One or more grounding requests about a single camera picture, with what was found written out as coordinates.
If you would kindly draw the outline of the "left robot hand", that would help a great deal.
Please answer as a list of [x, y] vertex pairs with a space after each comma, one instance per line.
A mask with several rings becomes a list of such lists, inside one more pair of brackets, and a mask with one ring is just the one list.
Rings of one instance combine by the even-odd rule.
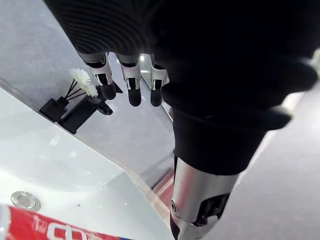
[[313, 87], [320, 46], [317, 0], [48, 0], [81, 59], [96, 71], [116, 54], [137, 105], [141, 54], [166, 71], [174, 189], [170, 228], [199, 240], [221, 218], [266, 133], [285, 127], [282, 106]]

